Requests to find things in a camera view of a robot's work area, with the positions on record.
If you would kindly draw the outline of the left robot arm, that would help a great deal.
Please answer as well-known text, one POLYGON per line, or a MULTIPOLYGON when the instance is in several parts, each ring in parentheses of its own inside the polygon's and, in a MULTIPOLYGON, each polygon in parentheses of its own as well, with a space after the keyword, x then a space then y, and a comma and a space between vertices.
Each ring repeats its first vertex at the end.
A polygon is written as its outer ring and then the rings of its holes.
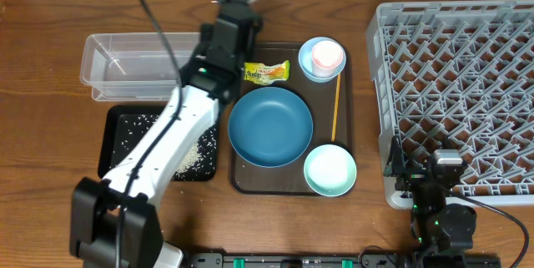
POLYGON ((69 251, 86 267, 178 267, 184 253, 164 241, 158 210, 176 169, 239 95, 261 17, 246 3, 221 3, 181 81, 149 131, 102 180, 83 178, 72 196, 69 251))

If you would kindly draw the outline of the dark blue plate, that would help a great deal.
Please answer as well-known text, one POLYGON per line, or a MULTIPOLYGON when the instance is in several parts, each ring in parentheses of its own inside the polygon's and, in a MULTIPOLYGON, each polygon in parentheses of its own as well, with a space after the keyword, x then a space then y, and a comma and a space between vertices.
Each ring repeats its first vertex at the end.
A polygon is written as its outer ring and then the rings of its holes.
POLYGON ((313 133, 313 118, 305 101, 279 87, 246 93, 233 107, 228 122, 229 141, 237 155, 263 168, 297 160, 313 133))

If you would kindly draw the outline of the pile of white rice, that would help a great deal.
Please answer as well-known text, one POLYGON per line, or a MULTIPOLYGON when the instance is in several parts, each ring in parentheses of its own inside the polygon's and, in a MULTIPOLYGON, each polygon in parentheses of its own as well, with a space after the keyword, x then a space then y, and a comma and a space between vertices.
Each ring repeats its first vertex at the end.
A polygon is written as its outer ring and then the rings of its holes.
MULTIPOLYGON (((118 119, 113 140, 112 159, 108 164, 115 168, 158 119, 157 114, 123 114, 118 119)), ((207 129, 185 155, 172 181, 206 181, 216 171, 218 126, 207 129)))

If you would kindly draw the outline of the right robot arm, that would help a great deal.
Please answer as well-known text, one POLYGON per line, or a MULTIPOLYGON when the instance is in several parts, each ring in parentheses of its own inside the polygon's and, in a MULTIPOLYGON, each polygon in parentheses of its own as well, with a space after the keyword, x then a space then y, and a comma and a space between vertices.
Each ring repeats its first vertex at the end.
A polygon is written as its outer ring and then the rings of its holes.
POLYGON ((437 149, 425 166, 409 168, 399 139, 391 139, 383 175, 395 178, 396 190, 411 193, 411 233, 420 243, 409 255, 397 258, 398 267, 467 266, 465 251, 473 247, 476 212, 470 206, 446 202, 466 166, 457 150, 437 149))

